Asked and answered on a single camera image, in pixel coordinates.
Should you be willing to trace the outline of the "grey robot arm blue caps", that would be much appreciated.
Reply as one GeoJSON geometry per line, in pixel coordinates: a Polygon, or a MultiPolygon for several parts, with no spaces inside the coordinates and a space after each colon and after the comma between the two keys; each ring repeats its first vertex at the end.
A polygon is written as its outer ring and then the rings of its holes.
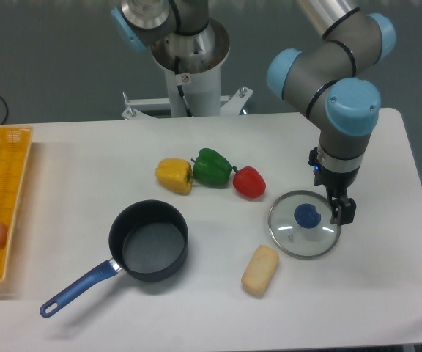
{"type": "MultiPolygon", "coordinates": [[[[396,44],[388,18],[367,15],[353,1],[300,1],[322,38],[310,54],[279,53],[267,70],[268,87],[320,131],[309,155],[314,182],[326,189],[332,222],[349,224],[356,204],[347,190],[359,171],[377,124],[381,97],[358,74],[396,44]]],[[[175,117],[221,113],[221,64],[230,41],[206,1],[121,1],[111,17],[134,51],[149,49],[166,77],[175,117]]]]}

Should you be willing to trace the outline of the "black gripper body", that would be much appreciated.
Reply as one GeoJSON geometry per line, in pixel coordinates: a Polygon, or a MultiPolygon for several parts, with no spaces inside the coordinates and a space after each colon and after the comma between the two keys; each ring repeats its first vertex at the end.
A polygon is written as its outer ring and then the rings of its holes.
{"type": "Polygon", "coordinates": [[[314,185],[324,186],[328,199],[348,197],[348,188],[354,183],[360,168],[360,156],[335,158],[322,147],[309,152],[308,164],[313,168],[314,185]]]}

